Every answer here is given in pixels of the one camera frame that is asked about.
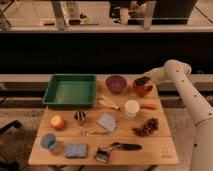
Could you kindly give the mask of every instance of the blue sponge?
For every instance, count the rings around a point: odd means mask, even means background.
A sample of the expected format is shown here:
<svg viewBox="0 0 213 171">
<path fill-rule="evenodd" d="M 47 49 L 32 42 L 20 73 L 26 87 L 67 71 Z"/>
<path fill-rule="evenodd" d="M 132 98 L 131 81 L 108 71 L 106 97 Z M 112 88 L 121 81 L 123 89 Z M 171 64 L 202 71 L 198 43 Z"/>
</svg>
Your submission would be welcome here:
<svg viewBox="0 0 213 171">
<path fill-rule="evenodd" d="M 87 144 L 67 144 L 65 157 L 85 158 L 87 155 Z"/>
</svg>

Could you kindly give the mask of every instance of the table leg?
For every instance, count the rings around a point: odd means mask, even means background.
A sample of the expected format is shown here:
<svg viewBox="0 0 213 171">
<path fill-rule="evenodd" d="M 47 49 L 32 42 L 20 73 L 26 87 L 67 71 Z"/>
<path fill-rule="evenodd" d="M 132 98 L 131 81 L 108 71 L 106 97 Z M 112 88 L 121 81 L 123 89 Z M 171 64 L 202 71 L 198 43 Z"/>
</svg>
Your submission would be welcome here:
<svg viewBox="0 0 213 171">
<path fill-rule="evenodd" d="M 144 171 L 154 171 L 154 169 L 157 167 L 158 165 L 150 165 L 147 169 L 145 169 Z"/>
<path fill-rule="evenodd" d="M 57 165 L 48 165 L 49 168 L 51 168 L 53 171 L 63 171 L 62 168 L 66 167 L 66 165 L 57 166 Z"/>
<path fill-rule="evenodd" d="M 85 166 L 81 165 L 81 167 L 78 169 L 78 171 L 81 171 Z"/>
</svg>

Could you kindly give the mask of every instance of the white napkin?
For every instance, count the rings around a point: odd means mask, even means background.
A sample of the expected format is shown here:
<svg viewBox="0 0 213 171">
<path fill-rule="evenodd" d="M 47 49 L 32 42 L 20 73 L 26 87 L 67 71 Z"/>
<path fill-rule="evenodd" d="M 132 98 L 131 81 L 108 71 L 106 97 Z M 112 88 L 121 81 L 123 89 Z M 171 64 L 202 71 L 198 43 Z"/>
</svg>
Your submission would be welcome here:
<svg viewBox="0 0 213 171">
<path fill-rule="evenodd" d="M 104 113 L 103 116 L 97 121 L 97 123 L 107 129 L 109 132 L 114 132 L 117 128 L 115 118 L 107 113 Z"/>
</svg>

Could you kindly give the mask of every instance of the floor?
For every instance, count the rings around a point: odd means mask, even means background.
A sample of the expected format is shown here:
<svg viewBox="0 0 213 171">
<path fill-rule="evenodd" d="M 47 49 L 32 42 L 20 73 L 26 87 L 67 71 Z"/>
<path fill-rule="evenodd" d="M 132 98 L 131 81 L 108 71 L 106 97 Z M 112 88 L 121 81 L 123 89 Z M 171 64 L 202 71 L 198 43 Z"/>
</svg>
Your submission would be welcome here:
<svg viewBox="0 0 213 171">
<path fill-rule="evenodd" d="M 78 2 L 79 12 L 86 14 L 91 20 L 98 21 L 99 26 L 119 27 L 109 16 L 109 3 L 104 1 Z M 67 17 L 66 4 L 62 2 L 62 9 Z M 213 2 L 212 0 L 198 0 L 194 8 L 188 25 L 209 26 L 213 24 Z M 13 26 L 30 27 L 42 26 L 44 21 L 54 21 L 54 12 L 50 1 L 15 1 L 5 11 L 5 16 Z"/>
<path fill-rule="evenodd" d="M 28 158 L 33 141 L 41 120 L 44 108 L 41 99 L 16 100 L 7 98 L 0 106 L 0 127 L 18 119 L 23 125 L 19 130 L 11 128 L 0 137 L 0 155 L 7 159 L 18 161 L 22 171 L 51 171 L 47 166 L 28 166 Z M 161 165 L 153 171 L 189 171 L 195 128 L 186 109 L 180 100 L 162 101 L 165 114 L 174 137 L 177 153 L 180 159 L 178 165 Z M 64 171 L 78 170 L 79 166 L 66 167 Z M 143 171 L 142 166 L 86 166 L 83 171 Z"/>
</svg>

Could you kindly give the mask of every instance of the wooden table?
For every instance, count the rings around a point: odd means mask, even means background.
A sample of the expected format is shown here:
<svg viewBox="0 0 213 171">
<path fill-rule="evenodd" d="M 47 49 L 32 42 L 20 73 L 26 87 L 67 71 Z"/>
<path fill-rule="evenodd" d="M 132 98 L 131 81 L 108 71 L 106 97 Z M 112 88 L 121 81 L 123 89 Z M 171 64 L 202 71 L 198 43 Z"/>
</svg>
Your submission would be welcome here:
<svg viewBox="0 0 213 171">
<path fill-rule="evenodd" d="M 114 150 L 109 159 L 108 165 L 160 165 L 177 164 L 178 156 L 172 139 L 172 135 L 158 96 L 156 87 L 144 98 L 137 96 L 132 91 L 132 80 L 128 81 L 127 88 L 119 95 L 110 93 L 103 80 L 97 80 L 96 99 L 100 94 L 109 97 L 121 107 L 120 111 L 115 111 L 100 104 L 94 104 L 91 109 L 84 110 L 87 114 L 86 123 L 79 126 L 73 119 L 76 110 L 73 109 L 46 109 L 41 120 L 37 136 L 29 158 L 30 165 L 102 165 L 94 159 L 98 147 L 107 147 L 113 142 L 136 143 L 143 148 L 139 151 Z M 124 103 L 128 99 L 135 99 L 139 103 L 155 103 L 156 110 L 142 109 L 135 118 L 128 118 L 124 114 Z M 111 135 L 90 135 L 82 136 L 80 131 L 95 130 L 104 131 L 96 121 L 104 114 L 108 113 L 116 118 L 118 128 Z M 62 115 L 66 120 L 66 128 L 61 131 L 54 130 L 50 125 L 50 119 L 54 115 Z M 138 137 L 133 134 L 132 127 L 141 127 L 142 124 L 152 117 L 158 118 L 159 129 L 147 137 Z M 54 133 L 57 139 L 66 143 L 86 143 L 88 144 L 88 155 L 85 159 L 67 159 L 64 151 L 53 155 L 44 150 L 40 145 L 40 140 L 46 133 Z"/>
</svg>

